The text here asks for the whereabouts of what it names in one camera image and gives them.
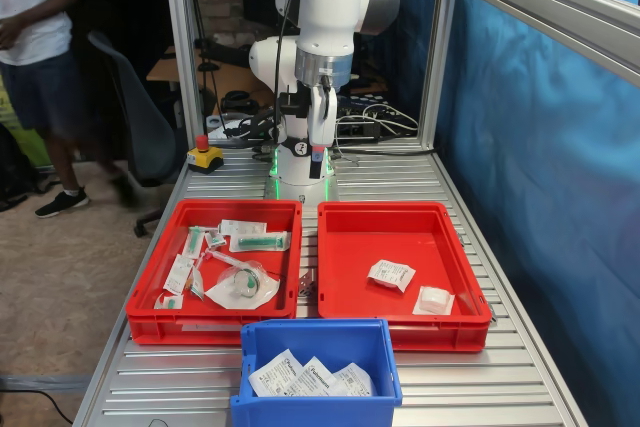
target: metal slatted surface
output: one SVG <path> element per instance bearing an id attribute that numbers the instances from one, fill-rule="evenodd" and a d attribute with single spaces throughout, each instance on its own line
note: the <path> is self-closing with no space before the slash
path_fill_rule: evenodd
<path id="1" fill-rule="evenodd" d="M 418 145 L 398 140 L 383 148 L 417 149 Z M 432 158 L 357 157 L 358 165 L 336 162 L 341 198 L 445 203 L 496 317 L 483 352 L 396 354 L 404 403 L 396 410 L 394 426 L 576 425 L 562 400 L 564 395 L 558 395 L 555 385 L 548 388 L 544 363 L 534 361 L 537 357 L 527 349 L 528 333 L 516 326 L 514 307 L 496 289 L 494 268 L 476 252 L 475 235 L 458 215 L 458 206 Z M 268 168 L 253 161 L 250 152 L 225 152 L 222 169 L 213 176 L 189 174 L 178 197 L 261 198 Z M 304 210 L 303 232 L 300 275 L 315 276 L 315 210 Z M 300 298 L 298 316 L 314 316 L 315 304 L 313 298 Z M 138 346 L 129 339 L 127 327 L 88 416 L 90 421 L 78 425 L 147 426 L 157 418 L 170 427 L 228 426 L 229 397 L 237 392 L 240 364 L 239 349 Z"/>

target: dark shorts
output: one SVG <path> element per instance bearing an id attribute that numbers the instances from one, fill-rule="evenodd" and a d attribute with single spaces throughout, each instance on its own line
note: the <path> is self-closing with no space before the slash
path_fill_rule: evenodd
<path id="1" fill-rule="evenodd" d="M 0 62 L 0 74 L 22 128 L 51 130 L 67 140 L 95 130 L 96 116 L 71 52 L 29 65 Z"/>

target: plastic packaging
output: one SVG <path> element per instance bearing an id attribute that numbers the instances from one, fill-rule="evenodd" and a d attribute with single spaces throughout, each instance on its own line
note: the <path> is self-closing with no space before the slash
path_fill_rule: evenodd
<path id="1" fill-rule="evenodd" d="M 376 386 L 371 377 L 354 363 L 333 374 L 346 391 L 347 397 L 374 397 Z"/>
<path id="2" fill-rule="evenodd" d="M 197 225 L 195 227 L 189 227 L 189 234 L 187 235 L 187 240 L 184 242 L 182 255 L 196 260 L 200 256 L 205 233 L 204 229 L 201 229 Z"/>
<path id="3" fill-rule="evenodd" d="M 223 245 L 227 245 L 227 241 L 222 234 L 211 235 L 211 232 L 204 234 L 204 240 L 207 242 L 209 249 L 217 249 Z"/>
<path id="4" fill-rule="evenodd" d="M 160 297 L 156 300 L 154 305 L 154 309 L 170 309 L 170 310 L 179 310 L 182 308 L 182 301 L 184 297 L 182 295 L 164 295 L 161 294 Z"/>
<path id="5" fill-rule="evenodd" d="M 302 364 L 287 349 L 253 372 L 249 376 L 249 383 L 258 397 L 281 397 L 285 395 L 285 388 L 298 378 L 302 370 Z"/>
<path id="6" fill-rule="evenodd" d="M 171 271 L 169 271 L 163 289 L 168 290 L 174 295 L 181 295 L 192 268 L 193 260 L 184 255 L 176 255 L 176 259 L 173 261 Z"/>
<path id="7" fill-rule="evenodd" d="M 280 282 L 269 277 L 259 262 L 243 262 L 221 252 L 211 252 L 211 255 L 231 265 L 205 293 L 225 309 L 253 310 L 269 302 L 278 292 Z"/>
<path id="8" fill-rule="evenodd" d="M 284 392 L 287 397 L 346 397 L 346 388 L 320 362 L 312 357 L 298 378 Z"/>
<path id="9" fill-rule="evenodd" d="M 268 234 L 234 234 L 229 242 L 230 252 L 267 251 L 283 252 L 291 245 L 289 232 L 270 232 Z"/>
<path id="10" fill-rule="evenodd" d="M 391 289 L 397 287 L 404 293 L 415 273 L 408 265 L 381 260 L 371 267 L 369 278 Z"/>
<path id="11" fill-rule="evenodd" d="M 204 300 L 204 282 L 202 280 L 202 274 L 198 269 L 193 269 L 191 276 L 193 279 L 189 290 L 200 300 Z"/>
<path id="12" fill-rule="evenodd" d="M 456 296 L 444 289 L 420 287 L 414 315 L 450 315 Z"/>
<path id="13" fill-rule="evenodd" d="M 240 220 L 223 220 L 220 222 L 218 232 L 221 235 L 233 234 L 265 234 L 266 222 L 243 222 Z"/>

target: carpet floor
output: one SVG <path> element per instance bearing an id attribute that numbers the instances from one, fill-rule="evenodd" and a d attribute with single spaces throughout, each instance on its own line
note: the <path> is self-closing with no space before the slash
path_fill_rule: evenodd
<path id="1" fill-rule="evenodd" d="M 38 219 L 57 186 L 0 213 L 0 382 L 93 373 L 155 228 L 138 239 L 135 219 L 171 194 L 170 185 L 141 189 L 143 207 L 127 210 L 95 164 L 76 172 L 88 206 Z M 73 418 L 82 393 L 56 398 Z M 67 425 L 39 395 L 0 394 L 0 413 L 5 427 Z"/>

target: wooden desk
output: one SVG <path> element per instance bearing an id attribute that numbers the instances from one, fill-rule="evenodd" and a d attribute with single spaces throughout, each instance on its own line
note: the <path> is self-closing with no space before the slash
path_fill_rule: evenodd
<path id="1" fill-rule="evenodd" d="M 167 54 L 174 53 L 175 49 L 169 47 Z M 196 74 L 200 87 L 204 86 L 205 72 L 198 72 L 197 68 L 202 64 L 200 58 L 200 49 L 194 49 L 194 59 L 196 61 Z M 244 90 L 250 93 L 250 97 L 256 100 L 261 107 L 271 105 L 273 103 L 273 92 L 263 82 L 261 82 L 251 69 L 237 67 L 235 65 L 225 64 L 223 62 L 215 62 L 220 66 L 220 70 L 216 70 L 213 74 L 216 78 L 216 86 L 218 87 L 218 95 L 220 100 L 232 90 Z M 147 75 L 147 80 L 158 82 L 180 82 L 178 74 L 178 62 L 174 59 L 160 59 Z M 207 90 L 213 93 L 213 84 L 211 75 L 207 77 Z"/>

